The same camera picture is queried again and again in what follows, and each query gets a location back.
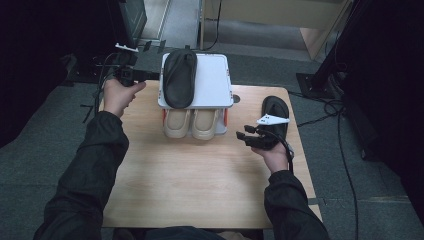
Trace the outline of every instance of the white plastic part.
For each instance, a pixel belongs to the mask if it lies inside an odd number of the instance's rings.
[[[138,48],[129,48],[127,47],[127,45],[119,45],[119,43],[116,43],[115,47],[119,48],[119,49],[123,49],[123,50],[128,50],[131,52],[138,52]]]
[[[290,119],[288,118],[280,118],[272,115],[265,114],[262,118],[256,121],[259,125],[275,125],[282,123],[289,123]]]

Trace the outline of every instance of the black cloth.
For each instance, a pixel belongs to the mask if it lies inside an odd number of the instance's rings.
[[[44,223],[34,239],[101,239],[103,210],[116,172],[128,150],[128,138],[115,115],[100,112],[87,126],[85,139],[46,204]],[[276,239],[328,239],[321,221],[309,209],[302,184],[289,171],[271,175],[265,209]],[[146,239],[222,239],[193,227],[147,232]]]

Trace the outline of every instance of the beige slipper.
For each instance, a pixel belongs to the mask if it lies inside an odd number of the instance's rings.
[[[201,140],[212,139],[215,136],[218,117],[218,109],[196,109],[191,127],[193,137]]]
[[[170,138],[182,138],[188,132],[190,125],[190,110],[169,109],[166,110],[164,121],[165,135]]]

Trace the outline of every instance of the dark long-sleeved shirt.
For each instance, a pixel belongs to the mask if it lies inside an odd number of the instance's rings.
[[[121,120],[100,112],[87,126],[84,141],[46,204],[44,222],[34,239],[101,239],[103,210],[116,172],[128,149]],[[321,221],[307,205],[302,184],[289,171],[271,175],[265,209],[276,239],[328,239]],[[156,229],[146,239],[222,239],[193,227]]]

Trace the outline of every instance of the person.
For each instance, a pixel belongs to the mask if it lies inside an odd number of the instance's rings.
[[[137,83],[123,87],[111,79],[104,86],[104,107],[87,125],[85,138],[60,177],[53,198],[44,209],[44,222],[35,240],[102,239],[103,210],[115,183],[116,172],[128,150],[120,117],[146,87]],[[285,148],[252,149],[271,171],[265,190],[265,209],[276,239],[328,239],[322,222],[310,210],[302,184],[288,171]],[[224,239],[194,227],[171,227],[146,232],[145,239]]]

